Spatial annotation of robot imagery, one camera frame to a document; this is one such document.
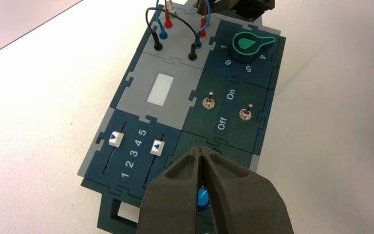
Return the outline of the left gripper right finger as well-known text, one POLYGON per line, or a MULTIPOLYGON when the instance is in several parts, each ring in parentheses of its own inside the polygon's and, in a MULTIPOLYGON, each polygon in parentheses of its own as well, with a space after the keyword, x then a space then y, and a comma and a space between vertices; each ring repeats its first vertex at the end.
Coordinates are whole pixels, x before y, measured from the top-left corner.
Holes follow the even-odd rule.
POLYGON ((292 234, 287 207, 267 178, 202 147, 203 186, 218 234, 292 234))

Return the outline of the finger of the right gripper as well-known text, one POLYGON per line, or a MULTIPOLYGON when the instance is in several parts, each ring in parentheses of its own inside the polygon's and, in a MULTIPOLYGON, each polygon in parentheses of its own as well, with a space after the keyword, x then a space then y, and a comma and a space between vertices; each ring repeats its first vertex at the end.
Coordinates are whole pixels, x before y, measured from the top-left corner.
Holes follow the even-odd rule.
MULTIPOLYGON (((210 10, 212 11, 212 8, 214 7, 215 0, 209 0, 209 6, 210 10)), ((201 16, 204 16, 208 12, 208 6, 206 0, 198 0, 196 3, 197 13, 201 16)))
POLYGON ((275 0, 218 0, 217 13, 236 19, 254 21, 275 8, 275 0))

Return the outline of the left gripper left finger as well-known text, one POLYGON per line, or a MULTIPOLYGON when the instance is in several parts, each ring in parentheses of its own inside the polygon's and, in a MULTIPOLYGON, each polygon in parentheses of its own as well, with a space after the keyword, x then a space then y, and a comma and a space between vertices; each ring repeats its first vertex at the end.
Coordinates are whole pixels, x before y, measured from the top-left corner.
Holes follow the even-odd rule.
POLYGON ((200 186, 201 148, 193 147, 148 185, 137 233, 196 233, 200 186))

